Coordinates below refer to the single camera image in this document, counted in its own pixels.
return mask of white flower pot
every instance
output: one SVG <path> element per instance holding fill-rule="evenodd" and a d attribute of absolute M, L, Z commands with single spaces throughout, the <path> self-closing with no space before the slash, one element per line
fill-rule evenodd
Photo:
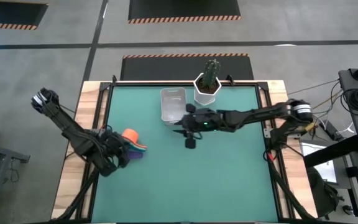
<path fill-rule="evenodd" d="M 218 89 L 215 91 L 214 94 L 207 94 L 207 93 L 202 93 L 199 91 L 198 87 L 197 87 L 197 82 L 198 80 L 201 78 L 201 76 L 203 75 L 204 73 L 201 73 L 197 78 L 196 80 L 193 81 L 193 85 L 194 85 L 194 100 L 200 104 L 201 106 L 206 106 L 206 105 L 209 105 L 213 102 L 215 102 L 215 98 L 216 98 L 216 95 L 218 94 L 219 90 L 222 88 L 222 84 L 221 82 L 219 81 L 218 78 L 216 78 L 216 81 L 218 81 Z"/>

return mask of orange and black striped edge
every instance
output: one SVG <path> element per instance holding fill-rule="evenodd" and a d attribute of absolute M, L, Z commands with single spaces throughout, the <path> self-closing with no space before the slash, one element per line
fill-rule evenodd
<path fill-rule="evenodd" d="M 237 21 L 241 16 L 190 16 L 190 17 L 165 17 L 165 18 L 142 18 L 130 19 L 130 24 L 146 24 L 157 22 L 201 22 L 201 21 Z"/>
<path fill-rule="evenodd" d="M 0 24 L 0 29 L 35 30 L 36 28 L 37 26 L 33 25 Z"/>
<path fill-rule="evenodd" d="M 124 55 L 122 58 L 156 58 L 156 57 L 248 57 L 248 54 L 153 54 Z"/>

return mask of clear plastic container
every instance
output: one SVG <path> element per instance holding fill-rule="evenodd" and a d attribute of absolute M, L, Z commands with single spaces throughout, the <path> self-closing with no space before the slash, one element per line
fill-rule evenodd
<path fill-rule="evenodd" d="M 174 125 L 186 112 L 186 90 L 165 88 L 161 90 L 161 119 L 165 125 Z"/>

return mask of green mat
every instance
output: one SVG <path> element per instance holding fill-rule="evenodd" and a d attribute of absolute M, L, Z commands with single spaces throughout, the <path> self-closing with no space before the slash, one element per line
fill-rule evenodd
<path fill-rule="evenodd" d="M 99 177 L 92 222 L 276 222 L 260 123 L 203 133 L 196 149 L 161 120 L 162 87 L 114 87 L 108 124 L 135 129 L 144 157 Z M 193 88 L 186 88 L 194 103 Z M 257 108 L 254 87 L 222 87 L 210 108 Z"/>

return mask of gray concrete floor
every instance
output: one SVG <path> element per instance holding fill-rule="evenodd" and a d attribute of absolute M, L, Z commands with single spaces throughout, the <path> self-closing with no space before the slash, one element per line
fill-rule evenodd
<path fill-rule="evenodd" d="M 0 30 L 0 44 L 91 43 L 101 0 L 47 2 L 50 6 L 38 30 Z M 110 1 L 99 42 L 358 40 L 358 0 L 239 0 L 239 5 L 241 21 L 130 25 L 129 1 Z M 44 86 L 75 109 L 89 52 L 0 50 L 0 146 L 31 155 L 29 164 L 17 164 L 20 181 L 4 185 L 0 224 L 50 218 L 67 141 L 49 119 L 32 109 L 30 99 Z M 118 77 L 127 54 L 236 52 L 250 54 L 255 79 L 284 80 L 287 92 L 334 80 L 339 70 L 358 67 L 358 45 L 98 49 L 90 80 Z M 317 105 L 329 97 L 331 87 L 291 97 Z M 336 104 L 329 120 L 344 129 L 351 117 Z"/>

